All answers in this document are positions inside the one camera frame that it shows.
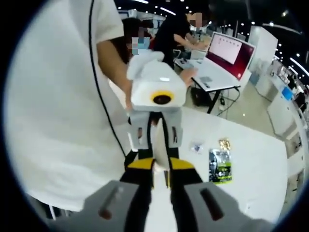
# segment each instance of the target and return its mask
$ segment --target yellow circular sensor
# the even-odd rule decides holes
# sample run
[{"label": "yellow circular sensor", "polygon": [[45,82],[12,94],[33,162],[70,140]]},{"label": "yellow circular sensor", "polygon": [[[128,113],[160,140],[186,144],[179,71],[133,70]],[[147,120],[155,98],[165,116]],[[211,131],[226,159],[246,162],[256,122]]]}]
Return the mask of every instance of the yellow circular sensor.
[{"label": "yellow circular sensor", "polygon": [[165,105],[171,102],[174,94],[168,90],[158,90],[151,95],[151,100],[158,105]]}]

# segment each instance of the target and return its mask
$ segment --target black desk leg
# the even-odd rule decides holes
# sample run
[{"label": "black desk leg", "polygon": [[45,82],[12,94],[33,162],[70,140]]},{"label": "black desk leg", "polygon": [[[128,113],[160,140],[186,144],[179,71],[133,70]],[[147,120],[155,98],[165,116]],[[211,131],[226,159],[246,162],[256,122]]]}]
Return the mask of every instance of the black desk leg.
[{"label": "black desk leg", "polygon": [[213,99],[211,101],[211,105],[209,106],[207,114],[211,113],[212,109],[214,108],[214,105],[216,104],[216,102],[217,102],[217,100],[218,100],[218,98],[220,96],[220,93],[221,93],[221,90],[217,90],[216,93],[214,94],[214,97],[213,97]]}]

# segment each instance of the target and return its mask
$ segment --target white t-shirt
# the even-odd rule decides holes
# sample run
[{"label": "white t-shirt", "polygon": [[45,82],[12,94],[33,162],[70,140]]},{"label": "white t-shirt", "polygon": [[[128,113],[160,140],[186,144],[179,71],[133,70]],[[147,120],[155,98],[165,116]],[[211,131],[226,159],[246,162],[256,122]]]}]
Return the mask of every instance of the white t-shirt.
[{"label": "white t-shirt", "polygon": [[[80,211],[86,197],[124,172],[124,154],[96,89],[90,9],[91,0],[49,1],[16,50],[5,91],[6,144],[25,192],[72,211]],[[123,35],[113,0],[94,0],[91,22],[99,88],[127,154],[127,115],[96,51],[96,43]]]}]

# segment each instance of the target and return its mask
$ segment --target white cabinet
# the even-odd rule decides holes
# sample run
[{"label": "white cabinet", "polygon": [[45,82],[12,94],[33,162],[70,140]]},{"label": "white cabinet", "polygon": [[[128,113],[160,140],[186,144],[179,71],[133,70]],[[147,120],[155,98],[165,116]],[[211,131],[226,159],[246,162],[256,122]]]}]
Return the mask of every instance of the white cabinet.
[{"label": "white cabinet", "polygon": [[269,95],[269,92],[273,88],[273,83],[270,80],[268,74],[260,76],[258,82],[256,83],[255,88],[260,95],[269,99],[268,95]]},{"label": "white cabinet", "polygon": [[284,133],[293,126],[294,114],[291,111],[293,104],[287,101],[279,92],[267,111],[275,134],[284,136]]}]

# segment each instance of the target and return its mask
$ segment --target white robot part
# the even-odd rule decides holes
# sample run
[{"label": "white robot part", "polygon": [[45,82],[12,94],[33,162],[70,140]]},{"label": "white robot part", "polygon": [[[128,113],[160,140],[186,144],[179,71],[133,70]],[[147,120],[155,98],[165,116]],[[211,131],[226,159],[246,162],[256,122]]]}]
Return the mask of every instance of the white robot part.
[{"label": "white robot part", "polygon": [[163,57],[161,52],[147,52],[130,61],[127,75],[133,80],[134,110],[159,112],[185,103],[186,85],[169,65],[161,62]]},{"label": "white robot part", "polygon": [[182,107],[186,85],[169,65],[152,60],[133,81],[132,104],[135,110]]}]

